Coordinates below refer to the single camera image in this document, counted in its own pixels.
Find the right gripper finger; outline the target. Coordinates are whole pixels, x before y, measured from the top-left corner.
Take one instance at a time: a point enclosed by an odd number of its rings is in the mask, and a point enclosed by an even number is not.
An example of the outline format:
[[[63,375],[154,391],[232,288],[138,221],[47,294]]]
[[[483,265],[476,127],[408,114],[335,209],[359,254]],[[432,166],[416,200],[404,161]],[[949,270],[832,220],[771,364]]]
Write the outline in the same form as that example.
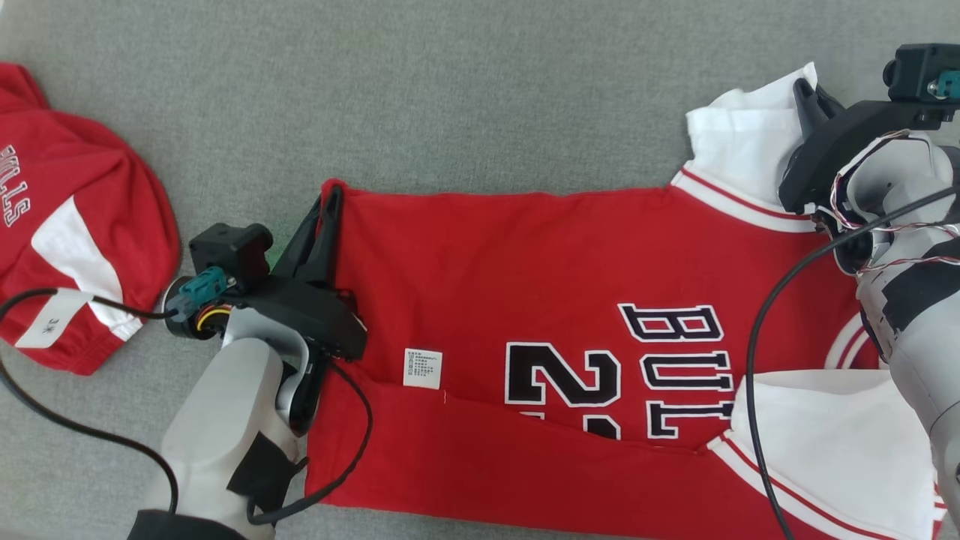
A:
[[[830,100],[825,98],[819,85],[806,78],[794,82],[794,100],[802,140],[806,142],[818,127],[830,120]]]
[[[836,114],[843,112],[845,107],[836,100],[823,86],[816,86],[816,124],[823,125]]]

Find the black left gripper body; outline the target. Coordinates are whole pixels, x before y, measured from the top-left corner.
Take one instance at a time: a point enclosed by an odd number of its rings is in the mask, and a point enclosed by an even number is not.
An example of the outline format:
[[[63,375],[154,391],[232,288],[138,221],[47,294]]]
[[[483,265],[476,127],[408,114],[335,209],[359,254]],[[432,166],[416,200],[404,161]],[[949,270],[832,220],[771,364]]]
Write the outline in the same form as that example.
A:
[[[298,332],[305,341],[322,346],[336,358],[358,360],[368,344],[363,322],[333,289],[268,274],[246,292],[227,290],[225,302],[253,308]]]

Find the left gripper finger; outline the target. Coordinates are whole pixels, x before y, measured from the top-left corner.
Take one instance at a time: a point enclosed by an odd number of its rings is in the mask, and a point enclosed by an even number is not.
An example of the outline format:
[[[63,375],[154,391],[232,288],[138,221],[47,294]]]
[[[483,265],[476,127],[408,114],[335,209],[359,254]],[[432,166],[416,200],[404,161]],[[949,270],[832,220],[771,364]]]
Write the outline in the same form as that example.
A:
[[[322,197],[316,198],[314,205],[299,223],[298,229],[287,243],[277,263],[274,275],[292,278],[299,267],[308,261],[316,241],[317,225],[321,215]]]
[[[339,184],[334,184],[327,195],[321,198],[314,243],[303,263],[303,281],[312,286],[334,284],[344,203],[343,188]]]

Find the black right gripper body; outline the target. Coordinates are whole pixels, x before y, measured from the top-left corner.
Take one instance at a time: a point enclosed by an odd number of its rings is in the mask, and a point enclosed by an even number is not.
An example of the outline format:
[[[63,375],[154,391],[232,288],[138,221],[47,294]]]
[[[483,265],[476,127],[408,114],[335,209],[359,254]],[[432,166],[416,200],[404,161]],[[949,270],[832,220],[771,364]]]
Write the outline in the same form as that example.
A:
[[[802,141],[790,158],[778,188],[783,209],[803,215],[808,204],[825,201],[840,168],[884,134],[921,129],[929,123],[921,119],[929,115],[928,109],[927,103],[891,101],[861,101],[846,107]]]

